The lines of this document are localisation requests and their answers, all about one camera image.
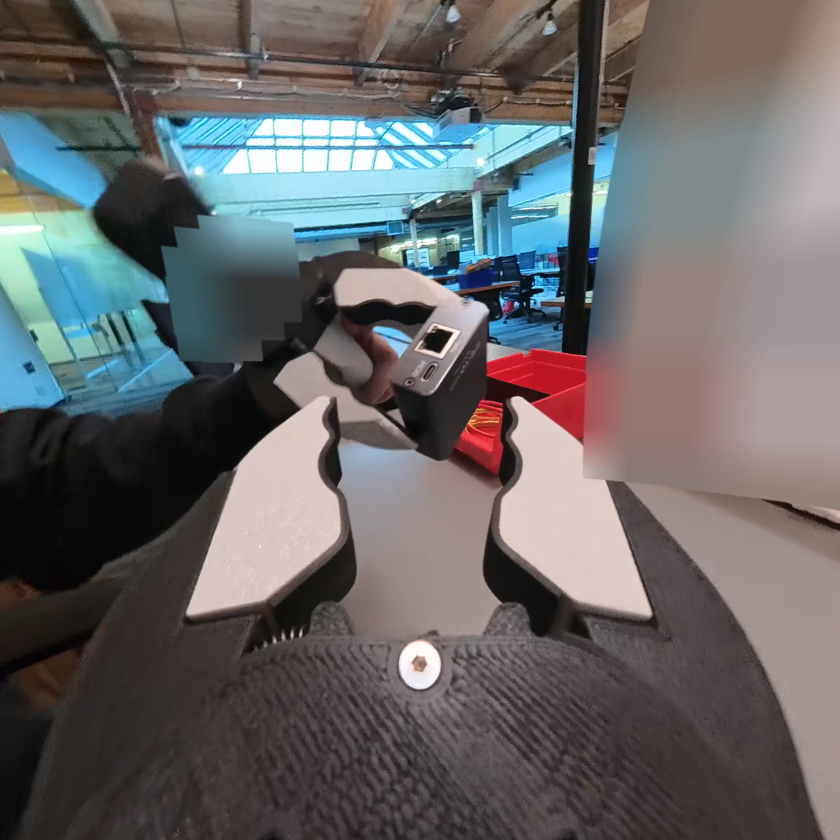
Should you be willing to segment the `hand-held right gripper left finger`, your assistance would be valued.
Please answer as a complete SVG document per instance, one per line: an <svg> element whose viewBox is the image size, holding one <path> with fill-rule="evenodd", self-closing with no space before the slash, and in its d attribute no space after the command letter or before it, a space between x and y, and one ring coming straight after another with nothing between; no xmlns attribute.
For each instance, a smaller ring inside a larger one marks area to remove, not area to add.
<svg viewBox="0 0 840 840"><path fill-rule="evenodd" d="M339 441L337 401L319 396L241 460L185 609L188 621L275 607L349 544Z"/></svg>

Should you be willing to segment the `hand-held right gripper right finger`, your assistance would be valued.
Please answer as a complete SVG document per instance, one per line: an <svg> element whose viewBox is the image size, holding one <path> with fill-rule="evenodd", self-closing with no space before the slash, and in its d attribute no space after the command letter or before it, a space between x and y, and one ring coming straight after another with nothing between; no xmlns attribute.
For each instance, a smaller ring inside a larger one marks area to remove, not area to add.
<svg viewBox="0 0 840 840"><path fill-rule="evenodd" d="M504 405L500 440L482 564L491 593L521 606L535 634L562 634L590 617L653 622L613 494L584 476L582 443L519 396Z"/></svg>

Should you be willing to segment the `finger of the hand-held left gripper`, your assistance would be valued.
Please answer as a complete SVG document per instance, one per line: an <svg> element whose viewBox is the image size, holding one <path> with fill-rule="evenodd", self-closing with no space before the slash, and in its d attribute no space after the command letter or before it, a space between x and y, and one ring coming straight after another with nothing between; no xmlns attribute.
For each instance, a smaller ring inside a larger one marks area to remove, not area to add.
<svg viewBox="0 0 840 840"><path fill-rule="evenodd" d="M362 400L373 363L339 324L331 324L314 349L289 361L275 386L299 408L317 397L336 402L342 438L373 448L416 450L417 443L388 412Z"/></svg>
<svg viewBox="0 0 840 840"><path fill-rule="evenodd" d="M424 275L405 268L348 268L333 285L336 309L362 326L396 323L409 328L439 322L461 329L485 327L489 310Z"/></svg>

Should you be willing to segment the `black ethernet splitter box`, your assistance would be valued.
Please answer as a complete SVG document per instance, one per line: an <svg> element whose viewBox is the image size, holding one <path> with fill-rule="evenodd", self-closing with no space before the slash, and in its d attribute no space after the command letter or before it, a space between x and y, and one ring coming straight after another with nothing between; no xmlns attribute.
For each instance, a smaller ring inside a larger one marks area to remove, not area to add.
<svg viewBox="0 0 840 840"><path fill-rule="evenodd" d="M485 398L488 318L481 302L442 302L395 367L396 405L421 455L446 460Z"/></svg>

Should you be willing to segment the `person's left forearm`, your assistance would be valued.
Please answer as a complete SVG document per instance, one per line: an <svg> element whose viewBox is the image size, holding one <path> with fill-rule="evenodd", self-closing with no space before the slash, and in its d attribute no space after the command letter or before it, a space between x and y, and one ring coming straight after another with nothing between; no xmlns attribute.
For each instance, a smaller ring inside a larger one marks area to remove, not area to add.
<svg viewBox="0 0 840 840"><path fill-rule="evenodd" d="M155 540L297 407L290 357L175 388L116 418L22 408L1 422L1 575L68 590Z"/></svg>

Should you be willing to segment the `person's left hand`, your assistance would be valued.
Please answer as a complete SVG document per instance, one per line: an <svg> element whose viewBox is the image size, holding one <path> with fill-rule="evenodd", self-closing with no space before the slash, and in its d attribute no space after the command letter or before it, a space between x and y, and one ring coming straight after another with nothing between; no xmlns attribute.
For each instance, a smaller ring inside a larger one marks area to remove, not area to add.
<svg viewBox="0 0 840 840"><path fill-rule="evenodd" d="M342 326L373 365L369 380L356 388L358 398L371 406L389 403L394 397L392 376L399 361L397 353L371 326L355 324L345 317L342 317Z"/></svg>

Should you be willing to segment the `black office chair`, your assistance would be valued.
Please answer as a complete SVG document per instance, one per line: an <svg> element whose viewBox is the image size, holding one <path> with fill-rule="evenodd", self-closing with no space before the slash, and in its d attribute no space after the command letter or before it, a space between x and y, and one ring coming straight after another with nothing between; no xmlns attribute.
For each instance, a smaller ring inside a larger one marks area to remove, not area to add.
<svg viewBox="0 0 840 840"><path fill-rule="evenodd" d="M534 290L533 277L524 275L524 270L532 270L535 267L536 251L527 251L519 255L505 255L500 257L500 272L503 282L514 282L515 287L507 290L504 300L512 302L514 308L506 313L503 322L507 323L514 318L525 318L527 322L532 320L532 298L534 294L542 291L541 288Z"/></svg>

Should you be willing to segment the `red plastic bin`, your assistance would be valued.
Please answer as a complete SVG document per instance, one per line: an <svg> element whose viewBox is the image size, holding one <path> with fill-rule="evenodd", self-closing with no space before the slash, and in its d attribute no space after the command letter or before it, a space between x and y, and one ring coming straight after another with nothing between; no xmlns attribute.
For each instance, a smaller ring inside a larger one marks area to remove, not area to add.
<svg viewBox="0 0 840 840"><path fill-rule="evenodd" d="M584 356L532 350L490 360L486 370L486 396L458 441L460 454L491 474L498 473L503 407L514 396L535 405L573 437L583 438Z"/></svg>

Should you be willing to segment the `ceiling projector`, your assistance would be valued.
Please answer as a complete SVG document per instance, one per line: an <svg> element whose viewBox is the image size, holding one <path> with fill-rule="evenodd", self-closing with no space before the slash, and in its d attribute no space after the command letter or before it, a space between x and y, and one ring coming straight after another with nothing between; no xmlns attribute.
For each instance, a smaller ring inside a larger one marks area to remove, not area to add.
<svg viewBox="0 0 840 840"><path fill-rule="evenodd" d="M476 101L458 91L448 91L439 100L432 102L434 128L440 133L452 128L479 125L484 122L485 114Z"/></svg>

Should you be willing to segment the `black metal pole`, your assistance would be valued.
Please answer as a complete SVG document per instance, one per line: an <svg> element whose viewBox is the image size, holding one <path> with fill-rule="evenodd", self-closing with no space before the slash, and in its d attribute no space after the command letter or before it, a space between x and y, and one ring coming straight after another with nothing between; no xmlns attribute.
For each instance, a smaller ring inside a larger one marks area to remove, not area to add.
<svg viewBox="0 0 840 840"><path fill-rule="evenodd" d="M581 1L574 106L566 282L562 351L585 352L585 287L589 273L592 194L598 144L598 120L604 65L607 1Z"/></svg>

